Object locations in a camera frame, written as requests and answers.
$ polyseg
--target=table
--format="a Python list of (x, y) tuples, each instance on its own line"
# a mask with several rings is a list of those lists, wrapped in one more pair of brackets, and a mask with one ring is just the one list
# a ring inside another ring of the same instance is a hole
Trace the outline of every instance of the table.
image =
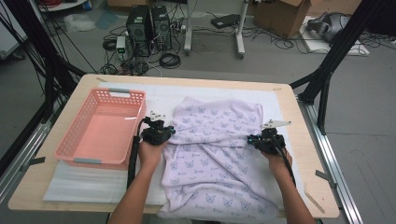
[[(240, 19), (239, 19), (239, 24), (238, 28), (235, 29), (235, 37), (236, 37), (236, 45), (238, 47), (238, 56), (240, 59), (243, 59), (245, 57), (245, 47), (244, 47), (244, 41), (242, 39), (242, 30), (244, 28), (244, 23), (245, 23), (245, 17), (247, 15), (248, 11), (248, 0), (244, 0), (244, 5), (242, 6), (242, 11), (240, 14)], [(191, 3), (190, 0), (187, 0), (187, 25), (186, 25), (186, 37), (184, 40), (184, 51), (186, 52), (187, 55), (190, 54), (191, 50), (191, 39), (192, 39), (192, 25), (191, 25), (191, 15), (192, 15), (193, 9), (191, 9)]]
[[(53, 151), (62, 140), (73, 117), (78, 112), (83, 100), (91, 88), (101, 82), (137, 83), (152, 85), (187, 86), (232, 89), (273, 91), (279, 101), (284, 120), (293, 120), (288, 126), (290, 143), (294, 150), (294, 162), (297, 162), (304, 191), (308, 198), (307, 206), (314, 217), (338, 217), (339, 210), (332, 195), (329, 183), (316, 176), (315, 171), (323, 172), (318, 154), (307, 130), (303, 115), (291, 87), (287, 84), (255, 83), (239, 81), (220, 81), (203, 79), (165, 78), (165, 77), (119, 77), (106, 75), (86, 75), (78, 83), (73, 95), (62, 114), (52, 127), (43, 146), (36, 157), (46, 157), (45, 162), (30, 166), (21, 183), (8, 202), (10, 209), (36, 211), (85, 211), (112, 212), (116, 205), (109, 203), (54, 203), (43, 202), (42, 198), (52, 179), (58, 161)], [(156, 213), (159, 205), (146, 205), (145, 213)]]

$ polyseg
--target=cloth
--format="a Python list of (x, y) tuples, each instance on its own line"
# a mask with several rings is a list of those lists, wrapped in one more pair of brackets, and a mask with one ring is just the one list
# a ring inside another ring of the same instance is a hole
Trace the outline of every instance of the cloth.
[(163, 187), (169, 200), (159, 217), (263, 223), (277, 215), (247, 144), (260, 133), (262, 106), (239, 100), (201, 102), (187, 97), (174, 111), (176, 133), (163, 155)]

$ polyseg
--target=equipment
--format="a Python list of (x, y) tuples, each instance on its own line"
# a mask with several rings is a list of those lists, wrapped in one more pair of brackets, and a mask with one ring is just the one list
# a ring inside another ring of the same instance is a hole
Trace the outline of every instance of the equipment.
[(307, 31), (315, 31), (318, 35), (332, 43), (344, 30), (349, 18), (338, 12), (324, 12), (320, 17), (309, 20), (306, 27)]
[[(290, 122), (279, 121), (274, 123), (271, 119), (266, 124), (275, 124), (274, 126), (280, 127), (283, 125), (288, 125)], [(262, 134), (250, 134), (247, 136), (247, 143), (253, 145), (259, 151), (265, 152), (267, 154), (277, 155), (283, 158), (286, 167), (289, 170), (290, 177), (296, 185), (293, 171), (291, 170), (291, 165), (289, 163), (288, 157), (286, 156), (288, 151), (285, 149), (285, 138), (281, 134), (277, 134), (276, 128), (264, 128), (262, 129)]]
[(134, 181), (134, 175), (136, 171), (136, 160), (137, 160), (137, 152), (139, 150), (140, 145), (140, 127), (143, 122), (148, 124), (148, 128), (143, 130), (141, 136), (143, 141), (148, 142), (154, 146), (158, 146), (164, 142), (166, 142), (172, 134), (176, 131), (173, 126), (163, 127), (163, 119), (165, 116), (156, 115), (152, 111), (150, 112), (150, 117), (145, 117), (139, 122), (139, 126), (137, 127), (137, 134), (134, 136), (134, 141), (132, 144), (131, 156), (129, 158), (129, 166), (128, 166), (128, 180), (126, 188), (129, 188), (132, 181)]
[(144, 5), (132, 6), (126, 28), (131, 40), (133, 55), (149, 56), (149, 42), (153, 38), (149, 7)]
[(216, 26), (216, 28), (218, 29), (222, 29), (228, 26), (232, 26), (232, 25), (236, 25), (238, 24), (240, 20), (240, 16), (239, 15), (228, 15), (228, 16), (223, 16), (223, 17), (219, 17), (219, 18), (215, 18), (213, 20), (211, 20), (210, 22)]
[(172, 39), (170, 21), (165, 6), (151, 8), (154, 35), (158, 50), (171, 49)]
[(125, 48), (125, 45), (126, 45), (125, 36), (118, 36), (116, 50), (117, 53), (119, 54), (119, 59), (123, 62), (128, 59), (128, 51)]

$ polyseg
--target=floor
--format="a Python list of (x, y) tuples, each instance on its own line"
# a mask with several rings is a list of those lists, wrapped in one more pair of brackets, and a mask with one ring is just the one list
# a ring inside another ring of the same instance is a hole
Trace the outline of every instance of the floor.
[[(103, 36), (125, 23), (107, 10), (86, 12), (102, 29), (69, 34), (87, 60), (97, 70), (104, 64)], [(210, 27), (210, 15), (196, 22)], [(247, 18), (246, 27), (252, 27)], [(64, 35), (60, 35), (70, 61), (92, 69), (78, 55)], [(175, 70), (151, 69), (150, 77), (184, 77), (291, 83), (315, 71), (325, 55), (302, 54), (296, 47), (280, 49), (268, 35), (244, 38), (246, 56), (236, 55), (233, 36), (209, 32), (194, 34), (190, 56), (179, 53), (181, 66)], [(305, 50), (300, 41), (300, 50)], [(335, 71), (330, 87), (326, 131), (364, 223), (396, 223), (396, 49), (372, 48), (368, 57), (347, 56)], [(304, 87), (295, 90), (300, 93)], [(26, 60), (0, 61), (0, 157), (44, 101), (33, 66)], [(0, 205), (0, 223), (105, 223), (103, 213), (38, 213), (10, 211), (6, 198)], [(324, 223), (347, 223), (338, 218)], [(286, 223), (284, 219), (274, 223)]]

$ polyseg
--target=black metal pole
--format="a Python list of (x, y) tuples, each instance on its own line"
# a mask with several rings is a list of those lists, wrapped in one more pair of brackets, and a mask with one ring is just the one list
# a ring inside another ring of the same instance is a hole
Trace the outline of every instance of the black metal pole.
[(362, 0), (355, 13), (335, 40), (334, 45), (321, 63), (320, 67), (312, 74), (291, 83), (293, 89), (308, 83), (305, 90), (299, 94), (299, 99), (308, 105), (314, 103), (320, 94), (318, 126), (322, 134), (325, 132), (325, 115), (329, 96), (330, 80), (335, 69), (344, 60), (355, 42), (361, 36), (369, 22), (390, 0)]

